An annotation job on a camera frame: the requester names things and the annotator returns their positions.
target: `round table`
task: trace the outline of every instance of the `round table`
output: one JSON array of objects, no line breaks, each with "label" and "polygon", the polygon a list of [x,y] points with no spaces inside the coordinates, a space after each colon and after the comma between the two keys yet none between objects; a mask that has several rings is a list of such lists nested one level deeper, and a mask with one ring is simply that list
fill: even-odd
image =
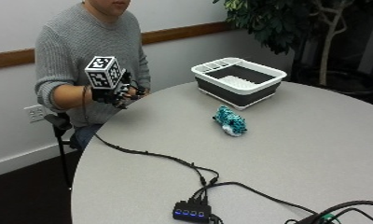
[{"label": "round table", "polygon": [[[271,98],[233,112],[247,131],[231,137],[213,120],[225,103],[196,82],[157,91],[122,110],[97,135],[120,147],[177,157],[315,212],[373,201],[373,105],[339,93],[282,82]],[[208,180],[214,176],[202,172]],[[200,188],[194,170],[174,161],[132,155],[96,137],[81,156],[72,188],[73,224],[186,223],[174,204]],[[208,190],[213,214],[226,224],[282,224],[310,213],[238,186]],[[373,206],[359,207],[373,216]],[[347,213],[343,224],[368,223]]]}]

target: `stuffed toy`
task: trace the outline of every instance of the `stuffed toy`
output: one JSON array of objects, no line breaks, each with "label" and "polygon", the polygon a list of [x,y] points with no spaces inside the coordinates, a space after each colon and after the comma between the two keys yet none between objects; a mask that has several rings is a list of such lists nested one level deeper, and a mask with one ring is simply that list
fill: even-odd
[{"label": "stuffed toy", "polygon": [[239,136],[247,130],[245,119],[235,115],[223,105],[217,109],[213,119],[222,126],[225,133],[234,137]]}]

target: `wall outlet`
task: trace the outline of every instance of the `wall outlet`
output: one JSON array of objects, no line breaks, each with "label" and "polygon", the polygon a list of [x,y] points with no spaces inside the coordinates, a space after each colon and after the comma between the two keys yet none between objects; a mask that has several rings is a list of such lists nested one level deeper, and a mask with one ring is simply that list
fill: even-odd
[{"label": "wall outlet", "polygon": [[41,105],[33,105],[33,106],[25,107],[24,110],[27,111],[27,114],[28,114],[29,123],[45,118],[47,110]]}]

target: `white dish rack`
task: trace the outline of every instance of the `white dish rack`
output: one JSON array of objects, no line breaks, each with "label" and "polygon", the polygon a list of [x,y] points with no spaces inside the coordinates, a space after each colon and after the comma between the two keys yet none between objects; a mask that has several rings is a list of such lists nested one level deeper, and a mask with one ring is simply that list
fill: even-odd
[{"label": "white dish rack", "polygon": [[274,95],[286,73],[238,58],[222,58],[192,68],[198,89],[242,110]]}]

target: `wooden wall trim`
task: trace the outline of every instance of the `wooden wall trim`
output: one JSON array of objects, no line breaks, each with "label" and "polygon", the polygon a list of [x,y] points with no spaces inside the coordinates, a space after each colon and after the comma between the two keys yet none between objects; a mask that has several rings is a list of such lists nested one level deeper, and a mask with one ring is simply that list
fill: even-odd
[{"label": "wooden wall trim", "polygon": [[[230,30],[231,26],[226,22],[212,22],[200,25],[145,32],[141,34],[141,43],[142,45],[146,45],[162,41],[177,40],[198,35],[214,34]],[[33,49],[20,49],[0,52],[0,68],[25,63],[35,63]]]}]

